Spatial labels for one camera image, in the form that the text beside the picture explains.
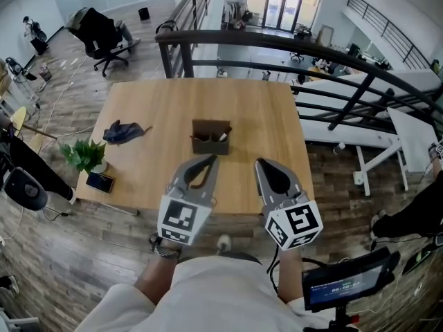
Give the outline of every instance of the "black metal railing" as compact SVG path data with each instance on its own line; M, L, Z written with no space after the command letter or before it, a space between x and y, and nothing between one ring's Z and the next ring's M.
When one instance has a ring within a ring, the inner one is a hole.
M210 0L181 0L168 20L159 28L159 34L171 30L199 30L208 14ZM166 77L180 76L183 73L181 50L176 45L159 44Z
M414 43L376 8L364 0L348 0L347 6L368 22L394 48L409 68L431 67Z
M385 127L383 123L390 123L389 120L383 120L376 115L379 112L386 111L386 104L390 102L390 106L397 105L399 107L408 107L415 115L429 124L435 125L438 123L443 125L443 121L438 119L439 117L432 116L432 111L436 111L438 114L443 115L443 108L438 106L432 101L432 97L425 95L415 87L411 86L407 82L399 79L395 75L370 65L362 60L359 60L350 55L332 50L323 46L310 43L308 41L300 41L295 39L289 39L284 37L277 37L273 35L265 35L262 33L251 32L238 32L234 30L189 30L189 31L177 31L177 32L165 32L156 36L156 41L163 47L167 48L170 45L178 44L181 48L181 59L183 62L184 77L194 77L194 66L231 66L240 68L253 68L258 70L268 70L280 73L293 73L301 74L305 76L314 76L324 80L330 80L339 84L355 87L355 92L352 97L339 95L337 93L331 93L327 91L319 91L314 89L308 89L303 86L292 86L293 92L311 93L314 95L321 95L328 98L334 98L336 100L346 101L345 106L340 108L324 107L319 104L307 104L297 102L298 107L304 107L308 109L318 109L328 112L328 116L322 114L317 116L306 116L300 114L300 119L317 120L320 122L328 122L329 130L334 130L339 124L350 125L352 127L360 127L366 129L372 129L377 131L384 131L388 133L394 133L392 127ZM331 62L349 66L366 73L364 81L359 84L357 82L349 81L343 78L334 77L332 75L324 73L316 73L301 68L293 68L281 65L260 64L254 62L239 62L233 60L194 60L192 58L191 45L192 44L233 44L240 46L256 46L263 48L279 49L288 52L300 53L302 55L311 55L312 57L320 57ZM167 74L168 78L174 77L172 74ZM374 79L383 80L390 85L396 86L405 91L407 98L395 97L391 93L386 93L371 87L371 83ZM361 100L361 96L365 93L372 93L381 96L381 99L386 102L366 102ZM415 104L425 104L427 109L421 109ZM366 106L369 111L359 111L358 106ZM346 120L346 117L354 116L363 118L365 122L352 122Z

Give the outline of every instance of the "bracelet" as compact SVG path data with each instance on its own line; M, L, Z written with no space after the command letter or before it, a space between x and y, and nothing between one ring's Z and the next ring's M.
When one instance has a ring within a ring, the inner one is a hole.
M181 256L181 249L174 250L172 248L167 248L161 245L163 238L160 237L157 233L152 235L149 238L149 242L151 243L151 251L162 258L166 259L179 259Z

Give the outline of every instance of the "potted plant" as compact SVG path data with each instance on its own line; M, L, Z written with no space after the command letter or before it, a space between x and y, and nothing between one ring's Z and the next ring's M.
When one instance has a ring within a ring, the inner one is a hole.
M84 140L77 140L73 147L68 144L60 145L60 151L68 164L74 166L79 172L86 171L87 174L96 172L101 174L107 168L105 157L106 144L91 144Z

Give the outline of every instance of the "green plant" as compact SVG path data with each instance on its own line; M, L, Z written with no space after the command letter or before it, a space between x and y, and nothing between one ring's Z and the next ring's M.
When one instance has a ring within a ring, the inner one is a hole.
M91 144L84 140L77 140L73 147L62 144L60 151L65 157L68 164L74 166L79 172L86 171L88 174L91 170L102 163L105 157L106 144L95 144L91 140Z

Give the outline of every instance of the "smartphone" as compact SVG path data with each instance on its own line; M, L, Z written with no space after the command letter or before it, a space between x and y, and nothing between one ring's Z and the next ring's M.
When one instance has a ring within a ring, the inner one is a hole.
M89 187L92 187L95 190L110 193L112 189L112 185L114 184L114 179L104 174L97 174L95 172L91 172L88 176L86 184Z

